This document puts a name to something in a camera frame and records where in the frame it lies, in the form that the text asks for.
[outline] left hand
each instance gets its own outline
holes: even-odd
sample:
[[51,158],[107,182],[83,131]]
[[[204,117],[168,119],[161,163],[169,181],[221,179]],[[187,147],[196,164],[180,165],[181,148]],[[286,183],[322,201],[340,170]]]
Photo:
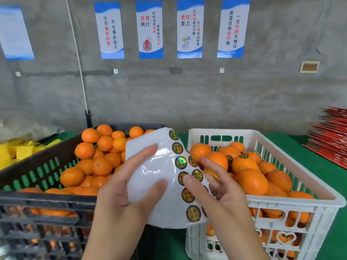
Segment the left hand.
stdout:
[[82,260],[128,260],[141,238],[148,218],[164,195],[168,182],[157,181],[138,202],[128,200],[127,184],[134,171],[152,157],[149,146],[130,157],[99,190],[94,219]]

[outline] poster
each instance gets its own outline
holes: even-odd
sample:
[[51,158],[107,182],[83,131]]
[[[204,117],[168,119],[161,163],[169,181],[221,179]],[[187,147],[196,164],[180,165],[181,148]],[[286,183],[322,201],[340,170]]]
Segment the poster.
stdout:
[[21,8],[0,5],[0,44],[7,60],[34,60]]
[[162,1],[135,1],[140,59],[163,59]]
[[217,58],[243,57],[250,0],[223,0]]
[[177,58],[202,57],[204,0],[177,0]]
[[118,2],[95,2],[102,59],[124,59],[124,43],[120,5]]

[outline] plastic crate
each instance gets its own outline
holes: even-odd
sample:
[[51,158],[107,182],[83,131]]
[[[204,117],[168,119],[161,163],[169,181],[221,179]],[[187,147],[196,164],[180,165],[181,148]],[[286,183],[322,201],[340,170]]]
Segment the plastic crate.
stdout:
[[[133,126],[144,130],[164,124],[116,124],[113,130],[129,134]],[[0,239],[10,246],[16,259],[81,259],[97,198],[95,196],[56,195],[13,192],[26,187],[45,191],[63,188],[61,173],[76,166],[76,145],[81,134],[36,153],[0,171]],[[32,208],[64,209],[75,217],[32,214]]]
[[[263,161],[269,161],[285,171],[293,180],[292,190],[304,191],[316,198],[308,200],[247,195],[249,207],[257,208],[257,217],[253,217],[254,225],[260,236],[262,232],[265,233],[263,246],[271,259],[314,260],[338,209],[346,205],[344,197],[255,130],[191,129],[188,150],[200,142],[210,145],[212,151],[218,151],[221,146],[228,146],[233,141],[243,143],[247,151],[257,152]],[[260,208],[282,210],[284,214],[280,219],[262,218],[259,217]],[[310,212],[307,225],[298,223],[297,217],[293,227],[286,227],[289,211]],[[274,230],[279,231],[276,234],[277,242],[271,241]],[[279,239],[282,234],[291,240],[283,243]],[[291,243],[296,239],[299,244],[293,246]],[[206,236],[206,224],[187,228],[185,247],[193,260],[228,259],[217,237]]]

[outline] gray wall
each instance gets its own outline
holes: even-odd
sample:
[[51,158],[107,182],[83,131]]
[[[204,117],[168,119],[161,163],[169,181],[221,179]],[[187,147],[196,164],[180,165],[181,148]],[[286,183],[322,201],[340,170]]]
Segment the gray wall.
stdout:
[[[317,107],[346,107],[347,0],[252,0],[240,59],[216,58],[222,0],[205,0],[203,58],[180,60],[176,0],[163,0],[164,60],[138,59],[134,0],[118,0],[126,59],[101,60],[94,1],[69,0],[94,124],[304,133],[317,120]],[[0,52],[0,111],[83,129],[83,91],[65,0],[0,5],[23,9],[36,57],[9,62]],[[321,61],[319,73],[299,74],[303,60]],[[221,67],[225,74],[219,74]]]

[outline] hand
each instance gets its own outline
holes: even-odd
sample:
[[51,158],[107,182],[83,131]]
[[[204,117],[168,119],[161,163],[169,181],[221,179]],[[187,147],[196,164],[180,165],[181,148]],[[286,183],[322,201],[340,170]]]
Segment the hand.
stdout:
[[164,195],[168,182],[157,181],[143,199],[130,203],[127,184],[134,171],[157,151],[149,146],[130,157],[99,190],[94,220],[82,260],[128,260],[148,217]]
[[202,157],[200,162],[220,179],[204,174],[217,198],[214,199],[206,192],[205,187],[191,175],[185,175],[183,183],[201,203],[228,258],[269,260],[255,230],[242,188],[222,166],[205,157]]

